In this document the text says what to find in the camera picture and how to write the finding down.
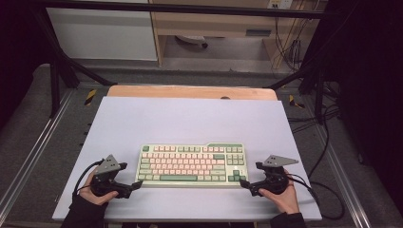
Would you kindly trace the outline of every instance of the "mechanical keyboard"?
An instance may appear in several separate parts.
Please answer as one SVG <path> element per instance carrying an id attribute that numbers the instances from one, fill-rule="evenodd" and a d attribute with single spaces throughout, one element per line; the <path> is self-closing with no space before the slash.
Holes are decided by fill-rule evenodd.
<path id="1" fill-rule="evenodd" d="M 240 187 L 247 180 L 241 143 L 144 144 L 136 181 L 143 187 Z"/>

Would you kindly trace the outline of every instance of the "aluminum rail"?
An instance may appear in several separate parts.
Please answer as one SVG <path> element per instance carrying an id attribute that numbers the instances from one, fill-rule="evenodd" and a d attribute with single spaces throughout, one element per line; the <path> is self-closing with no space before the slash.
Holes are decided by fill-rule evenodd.
<path id="1" fill-rule="evenodd" d="M 312 117 L 315 116 L 313 109 L 313 101 L 311 98 L 302 98 L 305 105 L 308 107 L 308 111 Z M 323 125 L 317 124 L 317 132 L 319 133 L 321 142 L 323 145 L 326 142 L 326 131 Z M 326 158 L 329 162 L 329 166 L 332 168 L 333 174 L 335 175 L 336 182 L 340 188 L 340 192 L 350 210 L 350 214 L 355 222 L 357 228 L 371 228 L 371 223 L 367 218 L 367 214 L 359 201 L 359 198 L 351 184 L 346 172 L 344 171 L 343 165 L 338 159 L 337 153 L 329 142 L 328 148 L 326 150 Z"/>
<path id="2" fill-rule="evenodd" d="M 38 162 L 39 158 L 42 155 L 42 152 L 45 150 L 45 147 L 50 140 L 56 126 L 60 122 L 65 113 L 67 106 L 70 102 L 70 98 L 74 90 L 71 89 L 69 92 L 65 94 L 61 102 L 61 108 L 56 113 L 53 119 L 50 119 L 45 126 L 42 134 L 39 136 L 36 144 L 32 147 L 29 152 L 28 157 L 26 158 L 24 164 L 21 166 L 20 170 L 18 171 L 17 175 L 15 176 L 14 180 L 12 181 L 9 189 L 7 190 L 6 194 L 0 200 L 0 227 L 6 220 L 7 215 L 9 214 L 11 207 L 17 200 L 18 196 L 20 195 L 21 191 L 23 190 L 26 182 L 29 179 L 29 175 L 32 172 L 35 164 Z"/>
<path id="3" fill-rule="evenodd" d="M 263 17 L 308 18 L 308 19 L 333 19 L 341 16 L 339 13 L 335 12 L 286 10 L 286 9 L 257 9 L 257 8 L 71 1 L 71 0 L 67 1 L 30 0 L 29 2 L 33 5 L 45 8 L 77 9 L 77 10 L 178 12 L 178 13 L 223 14 L 223 15 L 263 16 Z"/>

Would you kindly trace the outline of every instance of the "power strip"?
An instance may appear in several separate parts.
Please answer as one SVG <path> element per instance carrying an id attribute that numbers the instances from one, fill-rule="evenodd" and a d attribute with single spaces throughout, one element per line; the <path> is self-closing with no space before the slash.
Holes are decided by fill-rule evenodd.
<path id="1" fill-rule="evenodd" d="M 291 8 L 293 0 L 270 0 L 267 9 L 288 10 Z"/>

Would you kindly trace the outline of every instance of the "tripod leg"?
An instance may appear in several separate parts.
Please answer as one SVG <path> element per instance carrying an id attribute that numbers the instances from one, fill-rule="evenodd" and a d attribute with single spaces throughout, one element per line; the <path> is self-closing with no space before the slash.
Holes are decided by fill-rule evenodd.
<path id="1" fill-rule="evenodd" d="M 84 66 L 82 66 L 79 63 L 75 62 L 74 60 L 70 59 L 67 55 L 65 55 L 65 53 L 63 53 L 63 57 L 72 67 L 76 68 L 77 70 L 80 70 L 86 76 L 88 76 L 89 78 L 97 81 L 98 83 L 102 84 L 103 86 L 113 86 L 113 85 L 117 84 L 117 83 L 112 83 L 112 82 L 102 78 L 98 74 L 90 71 L 89 69 L 85 68 Z"/>
<path id="2" fill-rule="evenodd" d="M 285 86 L 285 85 L 293 82 L 295 79 L 304 78 L 306 76 L 306 74 L 309 73 L 310 71 L 311 71 L 311 67 L 306 66 L 306 67 L 300 69 L 299 71 L 293 73 L 292 75 L 280 80 L 279 82 L 266 86 L 264 88 L 271 88 L 273 90 L 276 90 L 278 88 L 281 88 L 282 86 Z"/>

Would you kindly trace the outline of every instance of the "cabinet door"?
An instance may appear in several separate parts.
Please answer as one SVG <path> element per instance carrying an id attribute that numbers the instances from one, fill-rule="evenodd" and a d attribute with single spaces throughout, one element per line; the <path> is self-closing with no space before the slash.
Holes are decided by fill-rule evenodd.
<path id="1" fill-rule="evenodd" d="M 149 12 L 48 9 L 48 14 L 62 49 L 71 58 L 157 59 Z"/>

